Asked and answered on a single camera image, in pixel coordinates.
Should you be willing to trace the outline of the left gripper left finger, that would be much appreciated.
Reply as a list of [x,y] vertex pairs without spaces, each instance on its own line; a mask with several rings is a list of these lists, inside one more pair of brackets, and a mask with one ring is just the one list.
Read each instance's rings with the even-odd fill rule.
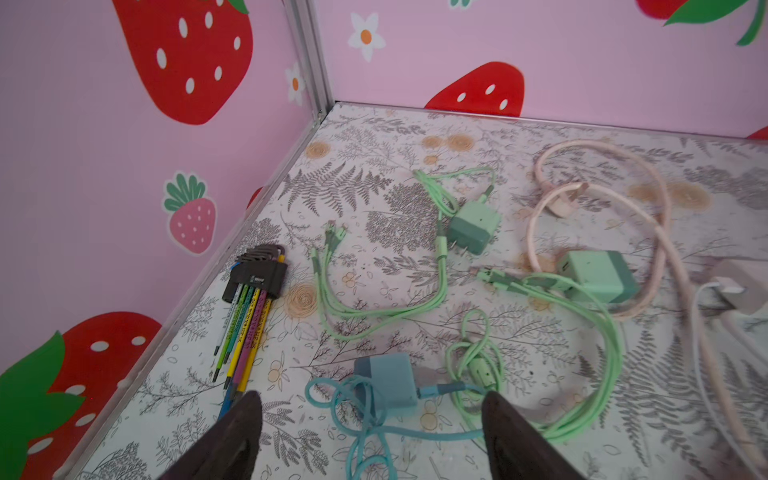
[[261,397],[248,391],[159,479],[251,479],[262,427]]

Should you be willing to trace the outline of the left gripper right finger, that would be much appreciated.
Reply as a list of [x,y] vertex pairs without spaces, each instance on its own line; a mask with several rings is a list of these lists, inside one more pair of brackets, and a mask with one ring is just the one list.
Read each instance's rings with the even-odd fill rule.
[[485,395],[481,420],[492,479],[584,478],[498,392]]

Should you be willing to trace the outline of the light green usb charger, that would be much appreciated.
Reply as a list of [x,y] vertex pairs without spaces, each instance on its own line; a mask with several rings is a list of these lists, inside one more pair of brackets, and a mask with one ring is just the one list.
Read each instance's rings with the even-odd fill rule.
[[618,251],[567,251],[556,262],[556,272],[579,284],[603,304],[623,303],[640,290]]

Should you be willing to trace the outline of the teal blue usb charger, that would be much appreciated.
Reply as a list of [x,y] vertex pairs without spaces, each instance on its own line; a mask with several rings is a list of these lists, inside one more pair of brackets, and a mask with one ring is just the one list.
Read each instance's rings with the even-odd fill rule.
[[362,379],[354,386],[356,398],[379,419],[384,413],[388,417],[409,415],[418,406],[413,369],[405,352],[359,358],[353,375]]

